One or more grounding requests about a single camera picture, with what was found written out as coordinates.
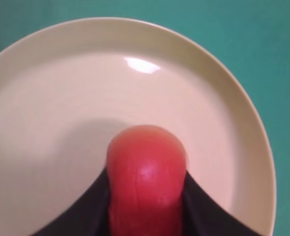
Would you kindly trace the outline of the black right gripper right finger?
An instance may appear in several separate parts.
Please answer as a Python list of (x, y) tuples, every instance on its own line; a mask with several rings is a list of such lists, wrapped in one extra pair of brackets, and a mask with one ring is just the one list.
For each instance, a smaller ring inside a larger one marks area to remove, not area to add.
[(220, 207), (186, 173), (183, 201), (183, 233), (185, 236), (252, 236), (254, 230)]

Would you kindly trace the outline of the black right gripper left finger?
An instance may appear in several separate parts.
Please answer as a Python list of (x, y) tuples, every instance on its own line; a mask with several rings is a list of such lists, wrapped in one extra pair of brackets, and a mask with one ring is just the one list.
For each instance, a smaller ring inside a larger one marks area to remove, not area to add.
[(36, 236), (109, 236), (110, 189), (104, 168), (88, 190)]

